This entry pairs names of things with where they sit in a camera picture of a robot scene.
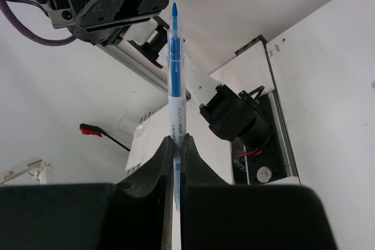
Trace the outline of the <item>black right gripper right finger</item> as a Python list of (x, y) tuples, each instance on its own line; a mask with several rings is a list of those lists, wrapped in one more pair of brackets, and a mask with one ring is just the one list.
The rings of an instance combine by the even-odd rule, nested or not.
[(336, 249), (324, 207), (296, 184), (232, 185), (199, 155), (194, 138), (182, 147), (182, 249)]

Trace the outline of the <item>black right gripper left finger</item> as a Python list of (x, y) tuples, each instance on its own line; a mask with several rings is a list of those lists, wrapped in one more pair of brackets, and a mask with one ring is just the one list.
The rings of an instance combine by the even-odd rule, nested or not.
[(117, 184), (1, 188), (1, 248), (171, 249), (173, 149)]

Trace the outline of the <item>blue highlighter pen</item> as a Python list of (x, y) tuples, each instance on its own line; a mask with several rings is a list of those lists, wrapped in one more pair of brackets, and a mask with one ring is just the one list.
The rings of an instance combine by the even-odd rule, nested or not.
[(186, 82), (183, 34), (177, 4), (172, 5), (168, 36), (168, 107), (169, 130), (173, 140), (174, 200), (180, 210), (181, 154), (186, 135)]

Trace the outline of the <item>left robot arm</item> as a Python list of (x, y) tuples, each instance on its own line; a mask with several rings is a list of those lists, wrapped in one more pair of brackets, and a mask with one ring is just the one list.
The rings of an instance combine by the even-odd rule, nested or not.
[(151, 62), (156, 61), (162, 48), (168, 50), (171, 135), (182, 134), (177, 119), (181, 116), (182, 100), (190, 93), (210, 130), (220, 139), (239, 139), (246, 146), (261, 148), (272, 138), (272, 126), (258, 105), (263, 87), (235, 93), (189, 61), (183, 51), (176, 4), (171, 5), (169, 23), (159, 16), (170, 5), (169, 0), (25, 0), (26, 4), (40, 8), (54, 28), (66, 28), (70, 32), (69, 37), (59, 40), (39, 37), (24, 26), (9, 7), (12, 1), (17, 0), (1, 0), (3, 15), (24, 37), (44, 46), (64, 46), (75, 40), (101, 46), (117, 45), (123, 30), (154, 20), (157, 37), (141, 42), (132, 39), (131, 44)]

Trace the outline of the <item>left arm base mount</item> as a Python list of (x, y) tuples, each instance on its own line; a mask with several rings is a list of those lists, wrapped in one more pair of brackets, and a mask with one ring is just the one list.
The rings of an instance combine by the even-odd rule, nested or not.
[(271, 138), (259, 148), (231, 143), (231, 165), (234, 184), (300, 184), (286, 124), (275, 90), (266, 93), (264, 86), (250, 91), (261, 116), (271, 127)]

